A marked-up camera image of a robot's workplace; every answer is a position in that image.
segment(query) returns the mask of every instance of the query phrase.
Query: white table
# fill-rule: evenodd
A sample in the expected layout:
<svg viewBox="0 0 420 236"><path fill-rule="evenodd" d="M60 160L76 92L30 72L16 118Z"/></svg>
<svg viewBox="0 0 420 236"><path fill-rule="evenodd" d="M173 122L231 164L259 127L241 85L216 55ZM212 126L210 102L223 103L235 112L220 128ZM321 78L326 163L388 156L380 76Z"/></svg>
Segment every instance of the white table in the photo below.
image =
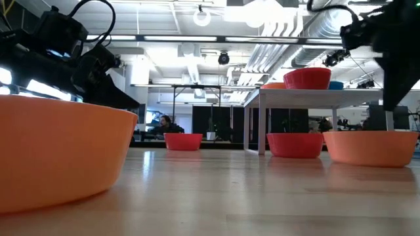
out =
<svg viewBox="0 0 420 236"><path fill-rule="evenodd" d="M265 153L266 108L284 109L332 109L333 130L338 130L337 109L358 106L364 102L379 100L382 91L375 89L348 90L303 90L303 89L257 89L246 103L243 146L249 150L249 112L251 108L259 108L258 154ZM392 112L387 111L387 129L394 130Z"/></svg>

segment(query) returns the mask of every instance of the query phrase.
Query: computer monitor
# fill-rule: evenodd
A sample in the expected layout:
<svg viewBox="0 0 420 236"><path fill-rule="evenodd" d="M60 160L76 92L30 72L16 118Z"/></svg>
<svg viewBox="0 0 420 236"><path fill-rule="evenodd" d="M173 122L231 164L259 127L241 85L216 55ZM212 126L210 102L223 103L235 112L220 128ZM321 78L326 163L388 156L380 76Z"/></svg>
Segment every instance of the computer monitor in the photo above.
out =
<svg viewBox="0 0 420 236"><path fill-rule="evenodd" d="M386 130L387 129L387 118L385 117L385 111L381 105L369 105L367 109L369 115L369 126L368 130ZM393 111L394 117L394 128L395 129L410 129L410 120L408 115L408 107L397 106Z"/></svg>

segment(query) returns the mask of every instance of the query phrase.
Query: plastic bowl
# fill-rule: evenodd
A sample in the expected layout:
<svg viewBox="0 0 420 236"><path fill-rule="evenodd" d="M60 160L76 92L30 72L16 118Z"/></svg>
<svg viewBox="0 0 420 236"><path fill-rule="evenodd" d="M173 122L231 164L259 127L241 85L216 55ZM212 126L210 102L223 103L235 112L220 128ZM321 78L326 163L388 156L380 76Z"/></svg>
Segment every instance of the plastic bowl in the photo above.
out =
<svg viewBox="0 0 420 236"><path fill-rule="evenodd" d="M331 159L367 167L403 167L413 157L418 133L398 131L325 132Z"/></svg>
<svg viewBox="0 0 420 236"><path fill-rule="evenodd" d="M285 83L269 83L266 85L261 86L261 89L285 89Z"/></svg>
<svg viewBox="0 0 420 236"><path fill-rule="evenodd" d="M0 95L0 108L0 213L110 188L137 120L104 106L13 95Z"/></svg>
<svg viewBox="0 0 420 236"><path fill-rule="evenodd" d="M285 158L317 158L322 150L322 134L267 134L270 151Z"/></svg>
<svg viewBox="0 0 420 236"><path fill-rule="evenodd" d="M285 74L283 78L287 89L328 89L331 70L302 68Z"/></svg>
<svg viewBox="0 0 420 236"><path fill-rule="evenodd" d="M177 151L197 151L200 148L203 134L163 134L166 148Z"/></svg>
<svg viewBox="0 0 420 236"><path fill-rule="evenodd" d="M331 81L329 82L329 90L343 90L344 89L344 83L338 82L338 81Z"/></svg>

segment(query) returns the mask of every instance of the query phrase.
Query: table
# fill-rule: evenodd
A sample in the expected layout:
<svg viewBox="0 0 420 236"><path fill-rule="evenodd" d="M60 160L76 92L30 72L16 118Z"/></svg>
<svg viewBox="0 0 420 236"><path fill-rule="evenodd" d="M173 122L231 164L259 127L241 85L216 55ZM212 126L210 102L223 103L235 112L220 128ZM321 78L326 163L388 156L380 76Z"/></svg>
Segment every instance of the table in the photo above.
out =
<svg viewBox="0 0 420 236"><path fill-rule="evenodd" d="M249 112L251 108L259 108L258 154L265 153L266 108L284 109L332 109L333 130L337 131L337 109L358 106L364 102L382 98L382 90L348 89L348 90L304 90L304 89L257 89L254 90L246 103L243 146L249 147ZM394 130L392 112L387 111L387 129Z"/></svg>

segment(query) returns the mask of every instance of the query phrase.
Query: blue bowl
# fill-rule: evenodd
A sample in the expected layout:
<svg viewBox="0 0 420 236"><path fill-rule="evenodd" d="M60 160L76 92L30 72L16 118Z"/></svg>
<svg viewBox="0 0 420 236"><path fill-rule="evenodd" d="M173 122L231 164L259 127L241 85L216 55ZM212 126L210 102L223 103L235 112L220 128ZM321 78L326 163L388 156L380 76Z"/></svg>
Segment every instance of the blue bowl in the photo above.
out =
<svg viewBox="0 0 420 236"><path fill-rule="evenodd" d="M331 90L343 90L344 89L344 83L338 82L338 81L331 81L331 82L329 82L328 89L331 89Z"/></svg>

